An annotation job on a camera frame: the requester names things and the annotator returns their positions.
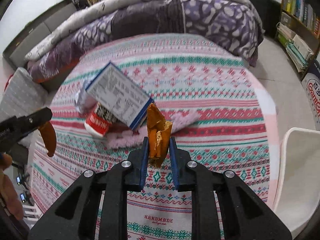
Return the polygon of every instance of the human hand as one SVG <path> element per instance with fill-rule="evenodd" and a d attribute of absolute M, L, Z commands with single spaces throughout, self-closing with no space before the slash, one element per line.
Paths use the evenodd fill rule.
<path fill-rule="evenodd" d="M 23 219 L 22 204 L 18 199 L 18 194 L 9 177 L 3 174 L 3 171 L 10 167 L 12 158 L 8 154 L 0 156 L 0 196 L 4 199 L 8 211 L 15 216 L 17 220 Z"/>

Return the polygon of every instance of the purple patterned blanket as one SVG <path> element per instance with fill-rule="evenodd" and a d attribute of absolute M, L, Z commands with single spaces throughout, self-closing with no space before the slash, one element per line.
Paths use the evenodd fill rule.
<path fill-rule="evenodd" d="M 256 64 L 263 29 L 252 8 L 227 0 L 154 0 L 127 6 L 80 28 L 29 69 L 35 82 L 54 77 L 98 45 L 146 33 L 192 33 Z"/>

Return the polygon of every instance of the patterned tablecloth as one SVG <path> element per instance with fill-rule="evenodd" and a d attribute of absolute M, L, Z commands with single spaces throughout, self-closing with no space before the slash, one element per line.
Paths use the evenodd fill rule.
<path fill-rule="evenodd" d="M 197 35 L 160 34 L 97 47 L 61 85 L 51 104 L 54 157 L 47 157 L 40 137 L 35 145 L 31 194 L 43 212 L 82 172 L 108 170 L 132 150 L 108 149 L 105 139 L 92 138 L 84 128 L 86 116 L 74 107 L 83 82 L 110 60 L 154 98 L 167 119 L 196 109 L 199 121 L 173 134 L 178 147 L 213 171 L 234 170 L 273 207 L 279 142 L 270 95 L 241 58 L 214 43 Z M 191 238 L 191 193 L 174 190 L 169 156 L 161 169 L 148 169 L 142 192 L 128 192 L 128 234 L 141 240 Z"/>

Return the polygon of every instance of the dried orange peel piece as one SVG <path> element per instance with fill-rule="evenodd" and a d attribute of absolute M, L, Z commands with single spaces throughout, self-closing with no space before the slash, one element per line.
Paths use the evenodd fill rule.
<path fill-rule="evenodd" d="M 160 168 L 169 148 L 172 122 L 166 121 L 155 104 L 147 109 L 147 130 L 149 138 L 149 159 Z"/>
<path fill-rule="evenodd" d="M 53 157 L 57 147 L 56 131 L 50 122 L 46 122 L 44 125 L 40 126 L 38 130 L 40 131 L 44 146 L 48 150 L 47 155 Z"/>

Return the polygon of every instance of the tile floor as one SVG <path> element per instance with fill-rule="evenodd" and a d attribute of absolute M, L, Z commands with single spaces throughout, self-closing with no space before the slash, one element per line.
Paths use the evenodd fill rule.
<path fill-rule="evenodd" d="M 272 38 L 265 38 L 259 45 L 257 66 L 249 67 L 249 70 L 276 103 L 280 141 L 292 127 L 316 129 L 308 98 L 295 66 L 281 45 Z"/>

